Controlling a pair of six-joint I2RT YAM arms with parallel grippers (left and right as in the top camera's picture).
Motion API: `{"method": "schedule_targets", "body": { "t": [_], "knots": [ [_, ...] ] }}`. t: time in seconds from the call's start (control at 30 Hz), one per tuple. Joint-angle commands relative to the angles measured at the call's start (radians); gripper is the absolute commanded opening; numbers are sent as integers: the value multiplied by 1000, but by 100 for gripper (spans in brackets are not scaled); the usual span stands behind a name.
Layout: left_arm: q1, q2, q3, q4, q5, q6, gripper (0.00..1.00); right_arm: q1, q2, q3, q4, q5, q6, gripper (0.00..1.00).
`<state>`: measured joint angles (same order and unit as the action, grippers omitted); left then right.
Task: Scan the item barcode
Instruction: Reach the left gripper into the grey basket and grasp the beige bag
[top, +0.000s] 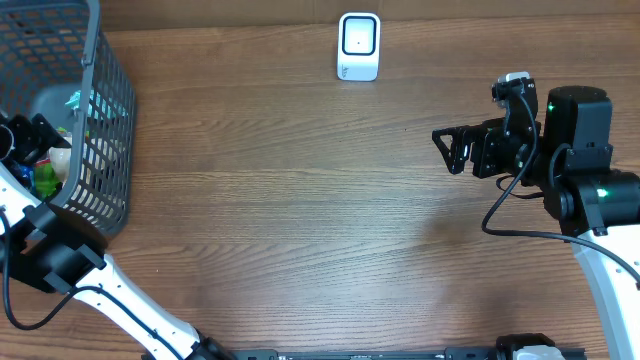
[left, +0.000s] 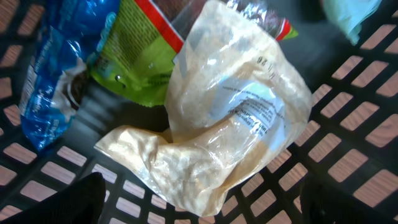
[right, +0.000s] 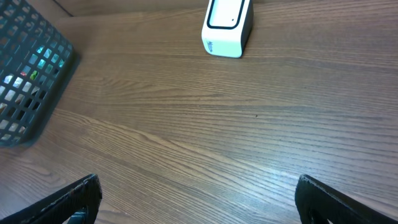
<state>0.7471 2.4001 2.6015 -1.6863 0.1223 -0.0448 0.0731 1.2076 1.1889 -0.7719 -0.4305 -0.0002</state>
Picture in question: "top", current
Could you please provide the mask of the beige wrapper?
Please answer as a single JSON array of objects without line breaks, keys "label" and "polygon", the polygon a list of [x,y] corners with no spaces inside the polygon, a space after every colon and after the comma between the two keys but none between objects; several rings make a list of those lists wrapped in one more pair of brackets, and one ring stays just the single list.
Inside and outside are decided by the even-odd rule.
[{"label": "beige wrapper", "polygon": [[65,183],[70,173],[70,148],[51,148],[48,151],[51,167],[57,178]]}]

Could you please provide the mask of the green snack packet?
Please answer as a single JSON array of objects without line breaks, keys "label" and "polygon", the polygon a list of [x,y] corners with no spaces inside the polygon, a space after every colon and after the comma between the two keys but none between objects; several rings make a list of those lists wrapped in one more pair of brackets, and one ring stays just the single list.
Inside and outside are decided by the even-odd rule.
[{"label": "green snack packet", "polygon": [[53,196],[67,182],[62,183],[55,175],[50,164],[48,151],[34,165],[35,190],[37,196],[41,199]]}]

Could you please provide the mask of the teal white snack packet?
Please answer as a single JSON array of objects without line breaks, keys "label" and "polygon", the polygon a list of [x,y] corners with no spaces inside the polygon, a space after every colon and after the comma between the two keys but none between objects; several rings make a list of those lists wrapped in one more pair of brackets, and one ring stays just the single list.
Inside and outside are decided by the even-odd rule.
[{"label": "teal white snack packet", "polygon": [[[82,92],[77,90],[69,97],[65,106],[73,111],[79,110],[81,107],[81,98]],[[95,119],[115,119],[116,117],[124,117],[128,115],[128,112],[123,105],[112,98],[104,99],[96,90],[90,91],[86,113],[89,117]]]}]

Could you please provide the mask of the blue snack packet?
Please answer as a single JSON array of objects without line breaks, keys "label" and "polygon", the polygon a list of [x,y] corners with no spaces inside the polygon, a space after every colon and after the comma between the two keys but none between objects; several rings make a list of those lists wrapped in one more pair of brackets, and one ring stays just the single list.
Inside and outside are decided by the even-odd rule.
[{"label": "blue snack packet", "polygon": [[28,192],[34,193],[34,169],[31,166],[15,163],[9,167],[9,170]]}]

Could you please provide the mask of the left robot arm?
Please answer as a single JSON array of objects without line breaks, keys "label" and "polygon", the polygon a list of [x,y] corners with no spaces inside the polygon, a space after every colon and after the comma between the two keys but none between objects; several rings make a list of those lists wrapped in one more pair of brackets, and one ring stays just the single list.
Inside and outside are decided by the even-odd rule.
[{"label": "left robot arm", "polygon": [[[70,144],[41,115],[1,120],[1,299],[9,323],[37,330],[70,301],[101,312],[136,339],[148,359],[229,359],[231,353],[173,316],[117,266],[102,234],[80,215],[32,195],[12,165],[33,163],[50,148]],[[26,324],[13,312],[10,282],[17,280],[62,300],[42,320]]]}]

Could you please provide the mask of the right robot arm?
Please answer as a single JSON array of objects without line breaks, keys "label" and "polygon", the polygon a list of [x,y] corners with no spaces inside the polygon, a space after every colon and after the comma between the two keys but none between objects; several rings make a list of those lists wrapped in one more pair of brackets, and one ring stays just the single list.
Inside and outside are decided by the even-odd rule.
[{"label": "right robot arm", "polygon": [[436,129],[432,139],[452,174],[472,162],[477,178],[510,179],[537,187],[558,233],[489,228],[505,237],[560,240],[571,245],[594,298],[613,359],[639,356],[639,177],[612,168],[613,106],[589,86],[550,90],[545,119],[537,121],[530,79],[493,85],[505,114],[479,125]]}]

